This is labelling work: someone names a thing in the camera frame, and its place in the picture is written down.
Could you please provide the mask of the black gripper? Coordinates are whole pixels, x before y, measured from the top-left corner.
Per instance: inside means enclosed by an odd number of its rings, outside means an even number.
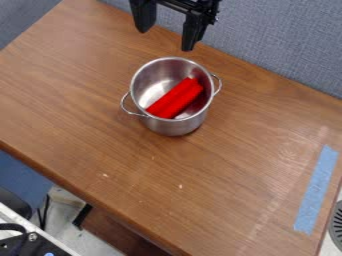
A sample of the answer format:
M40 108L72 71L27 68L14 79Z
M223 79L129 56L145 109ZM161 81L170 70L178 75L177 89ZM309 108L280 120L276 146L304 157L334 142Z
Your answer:
M183 13L182 50L191 51L202 40L209 24L217 22L222 0L130 0L137 29L146 33L157 22L157 1L165 7Z

